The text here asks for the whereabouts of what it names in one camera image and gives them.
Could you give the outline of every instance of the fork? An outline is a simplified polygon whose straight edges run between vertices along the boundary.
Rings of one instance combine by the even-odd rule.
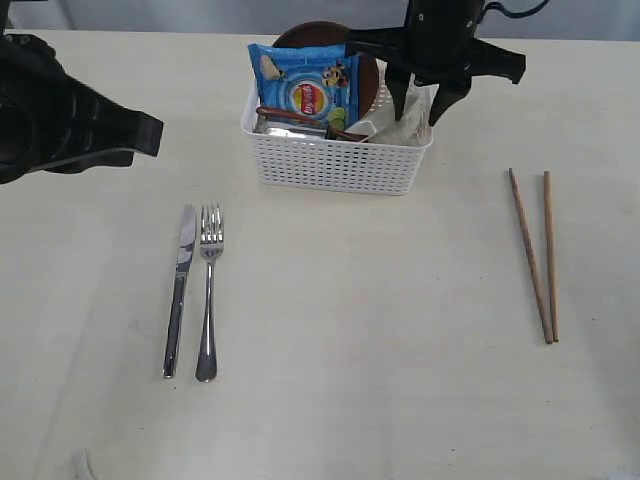
[[[204,307],[200,353],[196,366],[196,378],[209,382],[218,373],[216,345],[213,334],[213,264],[224,248],[222,215],[220,205],[203,205],[200,214],[200,255],[207,261],[207,290]]]

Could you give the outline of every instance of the brown bowl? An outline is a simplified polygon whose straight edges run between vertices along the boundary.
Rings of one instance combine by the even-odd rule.
[[[338,23],[303,23],[280,35],[273,46],[286,48],[325,47],[346,43],[348,33],[349,29]],[[361,55],[359,77],[358,92],[360,94],[360,118],[362,118],[375,102],[378,88],[380,88],[380,72],[375,58],[370,55]]]

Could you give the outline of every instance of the lay's chip bag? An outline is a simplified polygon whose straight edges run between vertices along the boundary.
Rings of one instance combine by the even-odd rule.
[[[276,48],[249,45],[262,106],[306,115],[345,130],[358,120],[360,57],[346,46]]]

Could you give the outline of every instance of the knife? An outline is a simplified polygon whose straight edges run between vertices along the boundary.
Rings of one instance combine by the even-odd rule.
[[[180,228],[180,247],[176,260],[176,276],[173,282],[173,300],[167,329],[167,349],[164,353],[164,378],[173,378],[178,362],[178,342],[180,341],[180,324],[184,306],[184,292],[187,287],[187,274],[193,258],[193,247],[196,242],[196,211],[191,205],[184,207],[182,227]]]

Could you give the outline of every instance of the wooden chopsticks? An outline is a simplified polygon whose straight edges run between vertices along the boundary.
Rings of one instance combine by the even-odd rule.
[[[529,271],[531,272],[531,281],[533,282],[533,291],[538,304],[538,312],[542,321],[542,332],[544,340],[547,344],[558,341],[558,318],[556,310],[556,280],[555,280],[555,251],[553,242],[553,213],[551,210],[551,173],[544,172],[544,205],[545,205],[545,227],[547,237],[547,266],[549,272],[549,294],[551,297],[551,321],[547,314],[547,308],[544,303],[544,293],[538,274],[536,258],[531,245],[531,235],[529,227],[527,227],[527,218],[524,214],[520,192],[518,191],[518,183],[513,174],[513,169],[509,169],[509,178],[511,179],[511,190],[513,192],[513,200],[518,211],[518,220],[520,221],[520,230],[522,231],[522,240],[527,253],[527,261],[529,262]]]

